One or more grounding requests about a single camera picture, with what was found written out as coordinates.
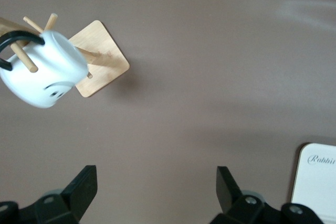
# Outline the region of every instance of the printed face on mug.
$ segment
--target printed face on mug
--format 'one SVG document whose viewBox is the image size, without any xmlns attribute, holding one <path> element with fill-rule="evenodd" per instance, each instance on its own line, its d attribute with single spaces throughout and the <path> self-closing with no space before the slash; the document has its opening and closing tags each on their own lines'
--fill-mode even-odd
<svg viewBox="0 0 336 224">
<path fill-rule="evenodd" d="M 12 33 L 12 38 L 8 35 L 0 37 L 0 51 L 6 44 L 13 43 L 17 38 L 22 39 L 21 33 L 18 33 L 22 31 L 16 32 Z M 30 72 L 18 56 L 13 55 L 5 62 L 7 66 L 0 65 L 0 76 L 8 88 L 25 102 L 39 108 L 49 108 L 87 76 L 87 63 L 79 50 L 56 31 L 47 30 L 40 37 L 34 34 L 29 36 L 34 38 L 25 39 L 37 43 L 30 42 L 23 50 L 38 71 Z"/>
</svg>

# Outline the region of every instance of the wooden peg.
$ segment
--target wooden peg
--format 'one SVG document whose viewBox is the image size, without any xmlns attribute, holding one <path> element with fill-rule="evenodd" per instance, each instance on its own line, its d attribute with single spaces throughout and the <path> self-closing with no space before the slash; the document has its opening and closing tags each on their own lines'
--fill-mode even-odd
<svg viewBox="0 0 336 224">
<path fill-rule="evenodd" d="M 89 79 L 92 79 L 92 77 L 93 77 L 93 75 L 90 73 L 90 72 L 88 72 L 88 74 L 86 75 Z"/>
<path fill-rule="evenodd" d="M 32 34 L 38 34 L 37 31 L 30 29 L 26 26 L 19 25 L 17 23 L 14 23 L 8 19 L 4 19 L 0 17 L 0 36 L 3 36 L 5 33 L 9 31 L 16 31 L 16 30 L 22 30 L 22 31 L 28 31 Z M 19 40 L 17 43 L 21 46 L 24 47 L 25 45 L 28 44 L 28 41 L 26 40 Z"/>
<path fill-rule="evenodd" d="M 79 47 L 77 47 L 77 49 L 82 53 L 82 55 L 84 56 L 88 64 L 91 64 L 93 63 L 94 60 L 96 60 L 97 57 L 93 53 L 86 51 L 84 49 L 81 49 Z"/>
<path fill-rule="evenodd" d="M 18 43 L 14 42 L 10 45 L 10 47 L 31 73 L 37 72 L 37 66 L 33 63 L 33 61 L 26 54 L 26 52 L 24 52 Z"/>
<path fill-rule="evenodd" d="M 51 16 L 49 17 L 49 20 L 48 20 L 48 22 L 47 22 L 47 25 L 46 25 L 46 27 L 44 28 L 44 31 L 46 31 L 46 30 L 51 30 L 53 27 L 54 27 L 54 25 L 55 25 L 55 22 L 56 22 L 56 20 L 57 20 L 57 14 L 55 14 L 55 13 L 52 13 L 51 14 Z"/>
<path fill-rule="evenodd" d="M 25 21 L 25 22 L 27 22 L 29 25 L 31 25 L 32 26 L 32 28 L 34 28 L 35 30 L 37 30 L 39 33 L 43 33 L 44 32 L 44 30 L 39 26 L 39 25 L 37 25 L 34 21 L 32 21 L 30 18 L 28 18 L 27 16 L 25 16 L 24 18 L 23 18 L 23 20 Z"/>
</svg>

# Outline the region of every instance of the mug handle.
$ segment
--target mug handle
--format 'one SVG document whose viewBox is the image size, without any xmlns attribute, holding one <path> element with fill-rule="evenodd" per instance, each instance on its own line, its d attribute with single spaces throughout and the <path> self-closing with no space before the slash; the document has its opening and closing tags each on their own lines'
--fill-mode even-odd
<svg viewBox="0 0 336 224">
<path fill-rule="evenodd" d="M 0 52 L 4 50 L 8 45 L 18 41 L 18 40 L 28 40 L 39 45 L 44 45 L 45 41 L 38 35 L 30 33 L 28 31 L 9 31 L 0 37 Z M 6 60 L 0 58 L 0 68 L 12 71 L 12 64 Z"/>
</svg>

